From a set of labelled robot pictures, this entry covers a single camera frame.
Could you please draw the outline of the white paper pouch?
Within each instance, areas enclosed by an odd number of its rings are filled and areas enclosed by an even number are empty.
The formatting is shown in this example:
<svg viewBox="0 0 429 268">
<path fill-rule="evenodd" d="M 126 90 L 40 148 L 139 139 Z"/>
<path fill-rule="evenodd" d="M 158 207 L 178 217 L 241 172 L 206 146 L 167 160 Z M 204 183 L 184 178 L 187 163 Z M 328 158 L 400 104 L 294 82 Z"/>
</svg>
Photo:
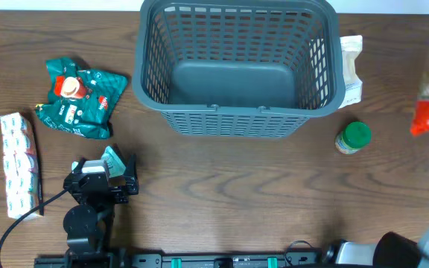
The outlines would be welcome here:
<svg viewBox="0 0 429 268">
<path fill-rule="evenodd" d="M 346 86 L 345 97 L 340 105 L 340 109 L 355 103 L 360 103 L 362 99 L 363 82 L 357 76 L 355 60 L 363 50 L 363 37 L 343 36 L 340 38 L 343 57 L 343 78 Z"/>
</svg>

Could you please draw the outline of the green lid jar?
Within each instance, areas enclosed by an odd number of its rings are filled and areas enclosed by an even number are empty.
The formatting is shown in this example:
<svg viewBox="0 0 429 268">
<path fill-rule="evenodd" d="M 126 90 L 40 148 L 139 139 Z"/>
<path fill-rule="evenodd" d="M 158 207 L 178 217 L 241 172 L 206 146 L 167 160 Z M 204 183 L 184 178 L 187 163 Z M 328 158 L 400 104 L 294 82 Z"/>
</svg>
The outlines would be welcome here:
<svg viewBox="0 0 429 268">
<path fill-rule="evenodd" d="M 336 148 L 343 154 L 354 154 L 370 144 L 372 132 L 368 125 L 361 121 L 351 122 L 335 138 Z"/>
</svg>

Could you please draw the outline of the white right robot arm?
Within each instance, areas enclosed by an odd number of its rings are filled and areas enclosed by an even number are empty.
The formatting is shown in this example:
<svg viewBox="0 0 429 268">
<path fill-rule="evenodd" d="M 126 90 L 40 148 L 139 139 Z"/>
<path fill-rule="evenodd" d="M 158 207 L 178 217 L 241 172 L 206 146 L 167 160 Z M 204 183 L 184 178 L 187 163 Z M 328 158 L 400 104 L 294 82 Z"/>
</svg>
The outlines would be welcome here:
<svg viewBox="0 0 429 268">
<path fill-rule="evenodd" d="M 429 131 L 429 75 L 416 102 L 410 131 Z M 328 248 L 322 259 L 325 267 L 429 267 L 429 229 L 418 243 L 395 232 L 386 233 L 376 244 L 342 241 Z"/>
</svg>

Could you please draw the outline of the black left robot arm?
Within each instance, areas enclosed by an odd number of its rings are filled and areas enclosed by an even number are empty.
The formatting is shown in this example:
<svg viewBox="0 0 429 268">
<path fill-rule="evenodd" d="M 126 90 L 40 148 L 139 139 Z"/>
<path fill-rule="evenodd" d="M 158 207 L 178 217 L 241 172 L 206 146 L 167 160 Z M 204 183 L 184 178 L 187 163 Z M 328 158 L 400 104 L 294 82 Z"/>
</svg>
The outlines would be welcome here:
<svg viewBox="0 0 429 268">
<path fill-rule="evenodd" d="M 126 249 L 110 249 L 115 206 L 126 204 L 139 193 L 136 156 L 122 174 L 124 185 L 111 186 L 104 160 L 81 159 L 64 179 L 63 189 L 77 202 L 63 219 L 69 246 L 67 267 L 131 267 Z"/>
</svg>

